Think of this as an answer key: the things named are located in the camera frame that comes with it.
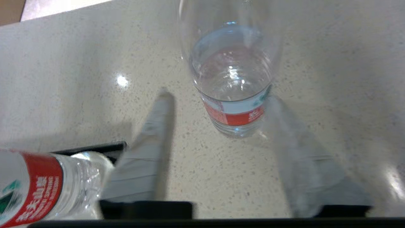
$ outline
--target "water bottle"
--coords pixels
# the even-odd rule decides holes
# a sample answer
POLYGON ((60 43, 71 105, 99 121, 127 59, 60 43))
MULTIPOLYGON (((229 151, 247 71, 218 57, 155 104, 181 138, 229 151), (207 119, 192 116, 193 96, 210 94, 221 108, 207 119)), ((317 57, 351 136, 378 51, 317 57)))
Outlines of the water bottle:
POLYGON ((181 0, 182 58, 222 133, 245 137, 259 127, 281 57, 277 0, 181 0))
POLYGON ((0 228, 83 213, 95 219, 89 210, 112 169, 96 152, 69 157, 0 149, 0 228))

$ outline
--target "white quartz countertop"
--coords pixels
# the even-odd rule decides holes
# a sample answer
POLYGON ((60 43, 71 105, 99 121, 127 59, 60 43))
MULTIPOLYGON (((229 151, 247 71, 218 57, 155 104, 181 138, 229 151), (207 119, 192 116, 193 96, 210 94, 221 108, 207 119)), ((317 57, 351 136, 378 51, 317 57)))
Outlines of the white quartz countertop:
MULTIPOLYGON (((405 3, 388 2, 285 1, 273 91, 380 208, 405 196, 405 3)), ((210 122, 175 13, 175 1, 115 0, 1 27, 0 146, 131 143, 165 86, 177 102, 168 200, 195 202, 199 218, 288 217, 270 146, 210 122)))

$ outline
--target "bottle bottom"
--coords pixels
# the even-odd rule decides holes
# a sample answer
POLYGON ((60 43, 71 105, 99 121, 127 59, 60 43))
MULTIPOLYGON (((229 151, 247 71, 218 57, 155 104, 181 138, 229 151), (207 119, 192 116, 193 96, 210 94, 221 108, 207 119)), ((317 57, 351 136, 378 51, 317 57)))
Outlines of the bottle bottom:
POLYGON ((240 126, 231 126, 231 125, 226 125, 221 122, 216 121, 212 117, 210 117, 212 123, 214 124, 215 128, 223 133, 224 135, 230 137, 230 138, 245 138, 252 136, 259 128, 260 126, 260 120, 263 117, 263 115, 255 120, 254 122, 245 124, 245 125, 240 125, 240 126))

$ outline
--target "bottle label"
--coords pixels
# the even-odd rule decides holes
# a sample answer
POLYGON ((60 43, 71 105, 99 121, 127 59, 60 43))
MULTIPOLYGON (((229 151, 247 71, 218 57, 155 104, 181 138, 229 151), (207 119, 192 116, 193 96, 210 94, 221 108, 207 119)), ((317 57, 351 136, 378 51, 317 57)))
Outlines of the bottle label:
POLYGON ((259 119, 264 113, 263 102, 271 85, 262 92, 241 101, 219 101, 201 93, 205 109, 211 118, 231 126, 240 126, 259 119))
POLYGON ((0 228, 36 222, 58 201, 63 171, 48 155, 0 149, 0 228))

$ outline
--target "clear plastic bottle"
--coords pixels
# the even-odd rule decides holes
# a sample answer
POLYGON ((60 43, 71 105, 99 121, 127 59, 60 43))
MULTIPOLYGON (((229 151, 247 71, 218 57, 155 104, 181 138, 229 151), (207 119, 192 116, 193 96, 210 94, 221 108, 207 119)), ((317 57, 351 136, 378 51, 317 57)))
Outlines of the clear plastic bottle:
POLYGON ((0 228, 91 215, 113 165, 96 152, 74 156, 0 149, 0 228))
POLYGON ((251 135, 281 56, 282 25, 273 0, 182 0, 183 56, 214 126, 251 135))

